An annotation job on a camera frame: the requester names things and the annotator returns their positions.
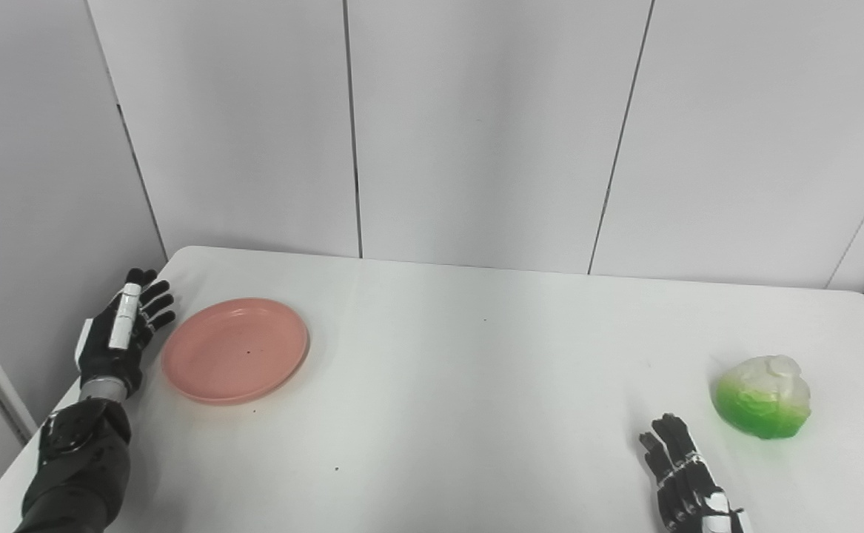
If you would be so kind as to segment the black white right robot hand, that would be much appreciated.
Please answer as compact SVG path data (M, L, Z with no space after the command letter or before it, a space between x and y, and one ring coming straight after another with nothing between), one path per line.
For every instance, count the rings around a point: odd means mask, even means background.
M668 532L753 532L749 514L731 505L679 416L664 414L638 440L654 475L656 507Z

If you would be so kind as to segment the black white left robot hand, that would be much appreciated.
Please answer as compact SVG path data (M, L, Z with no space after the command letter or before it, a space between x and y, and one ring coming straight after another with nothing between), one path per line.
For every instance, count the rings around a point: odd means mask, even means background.
M81 330L74 360L83 398L122 402L138 391L144 350L175 320L172 304L171 286L157 270L128 271L113 299Z

